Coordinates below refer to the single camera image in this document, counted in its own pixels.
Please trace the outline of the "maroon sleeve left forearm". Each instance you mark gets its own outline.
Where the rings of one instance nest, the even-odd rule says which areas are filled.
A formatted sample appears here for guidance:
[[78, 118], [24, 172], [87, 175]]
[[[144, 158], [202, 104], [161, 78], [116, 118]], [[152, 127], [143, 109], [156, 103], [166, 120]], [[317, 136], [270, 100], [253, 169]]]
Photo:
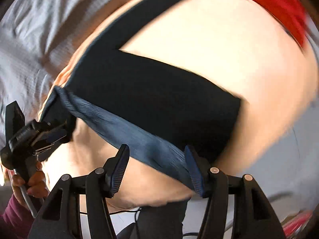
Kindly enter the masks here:
[[27, 238], [33, 221], [31, 212], [19, 204], [16, 197], [12, 195], [4, 213], [1, 214], [0, 239]]

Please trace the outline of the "person's left hand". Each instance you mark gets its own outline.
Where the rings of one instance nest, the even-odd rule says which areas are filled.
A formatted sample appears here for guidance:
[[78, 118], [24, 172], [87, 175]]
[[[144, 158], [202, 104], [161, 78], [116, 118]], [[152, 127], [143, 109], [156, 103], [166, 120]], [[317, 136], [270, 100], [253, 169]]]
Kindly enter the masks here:
[[29, 210], [27, 203], [21, 192], [21, 186], [25, 186], [27, 188], [27, 194], [29, 196], [33, 196], [34, 198], [46, 198], [49, 194], [49, 190], [46, 186], [45, 174], [42, 171], [41, 162], [37, 161], [36, 163], [37, 171], [35, 174], [28, 180], [27, 183], [22, 179], [22, 177], [15, 173], [13, 170], [10, 170], [11, 174], [11, 187], [14, 196], [16, 197], [18, 203]]

